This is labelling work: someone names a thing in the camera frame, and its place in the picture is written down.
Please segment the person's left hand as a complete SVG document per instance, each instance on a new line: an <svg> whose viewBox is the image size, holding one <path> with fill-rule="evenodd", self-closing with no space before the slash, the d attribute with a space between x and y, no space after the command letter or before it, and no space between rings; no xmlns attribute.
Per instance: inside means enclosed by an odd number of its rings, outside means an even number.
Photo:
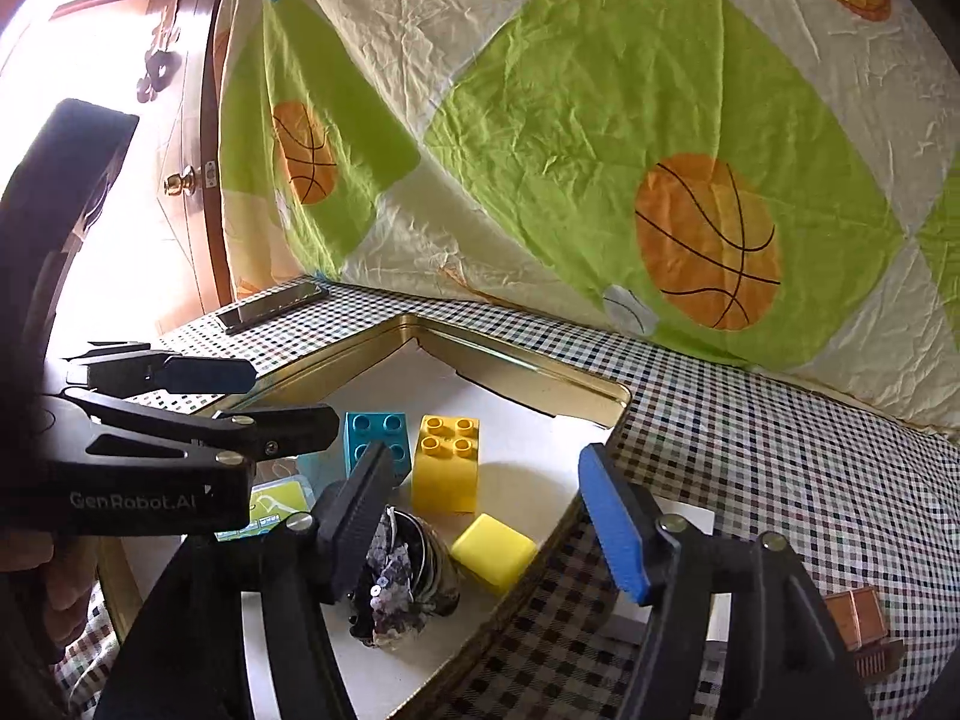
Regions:
<svg viewBox="0 0 960 720"><path fill-rule="evenodd" d="M55 647L73 644L86 628L98 554L97 536L57 539L36 530L2 530L3 572L44 571L44 631Z"/></svg>

